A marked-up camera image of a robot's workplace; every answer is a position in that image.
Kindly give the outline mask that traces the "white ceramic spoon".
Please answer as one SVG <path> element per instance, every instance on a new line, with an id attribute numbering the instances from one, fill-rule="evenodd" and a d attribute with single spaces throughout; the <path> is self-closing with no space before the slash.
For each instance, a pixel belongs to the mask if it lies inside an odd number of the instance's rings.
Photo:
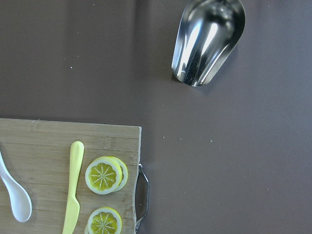
<path id="1" fill-rule="evenodd" d="M 32 202 L 27 191 L 15 181 L 7 170 L 0 155 L 0 177 L 7 188 L 14 218 L 21 223 L 28 221 L 32 214 Z"/>

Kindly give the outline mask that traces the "yellow plastic knife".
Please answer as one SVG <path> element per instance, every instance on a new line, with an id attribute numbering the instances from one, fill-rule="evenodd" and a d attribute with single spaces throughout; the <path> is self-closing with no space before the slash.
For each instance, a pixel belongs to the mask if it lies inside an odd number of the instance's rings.
<path id="1" fill-rule="evenodd" d="M 77 184 L 84 154 L 84 145 L 80 141 L 72 143 L 70 148 L 69 184 L 63 234 L 72 234 L 76 227 L 80 204 L 76 198 Z"/>

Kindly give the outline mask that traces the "steel scoop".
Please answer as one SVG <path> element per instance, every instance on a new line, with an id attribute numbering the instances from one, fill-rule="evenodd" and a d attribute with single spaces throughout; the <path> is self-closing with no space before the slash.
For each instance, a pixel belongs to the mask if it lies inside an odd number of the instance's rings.
<path id="1" fill-rule="evenodd" d="M 199 87 L 209 84 L 240 40 L 245 9 L 239 0 L 192 0 L 182 14 L 172 60 L 174 76 Z"/>

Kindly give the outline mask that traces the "stacked lemon slices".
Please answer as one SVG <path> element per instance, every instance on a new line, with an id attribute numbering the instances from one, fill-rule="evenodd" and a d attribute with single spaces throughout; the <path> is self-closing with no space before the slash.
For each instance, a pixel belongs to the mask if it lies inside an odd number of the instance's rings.
<path id="1" fill-rule="evenodd" d="M 122 219 L 119 213 L 110 207 L 101 207 L 93 211 L 87 221 L 85 234 L 120 234 Z"/>

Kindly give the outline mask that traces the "bamboo cutting board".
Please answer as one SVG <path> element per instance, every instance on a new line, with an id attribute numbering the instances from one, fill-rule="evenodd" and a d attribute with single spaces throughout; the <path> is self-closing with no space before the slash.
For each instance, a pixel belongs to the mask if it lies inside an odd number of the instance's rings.
<path id="1" fill-rule="evenodd" d="M 75 122 L 7 119 L 0 121 L 0 151 L 12 177 L 25 188 L 32 201 L 28 221 L 18 222 L 4 185 L 0 187 L 0 231 L 3 234 L 60 234 L 63 230 L 70 166 L 70 147 L 84 144 L 77 186 L 80 212 L 75 233 L 84 233 L 89 215 L 111 207 L 122 218 L 122 233 L 134 234 L 143 208 L 136 208 L 141 128 Z M 123 189 L 107 195 L 93 193 L 85 183 L 88 165 L 100 156 L 120 158 L 129 177 Z"/>

